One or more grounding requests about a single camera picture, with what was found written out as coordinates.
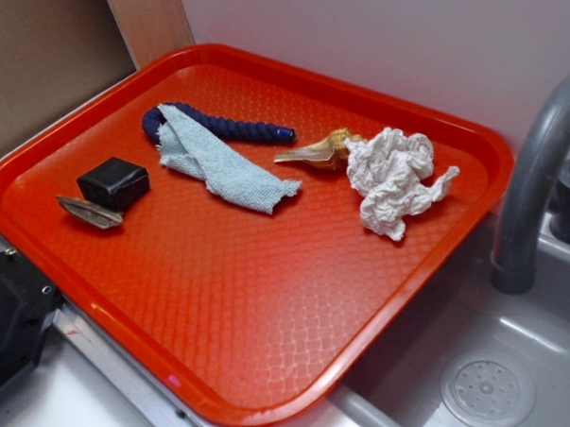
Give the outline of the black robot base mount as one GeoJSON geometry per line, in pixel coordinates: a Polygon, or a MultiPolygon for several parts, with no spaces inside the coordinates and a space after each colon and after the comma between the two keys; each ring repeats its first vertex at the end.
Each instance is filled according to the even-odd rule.
{"type": "Polygon", "coordinates": [[[60,296],[22,252],[0,252],[0,395],[36,369],[60,296]]]}

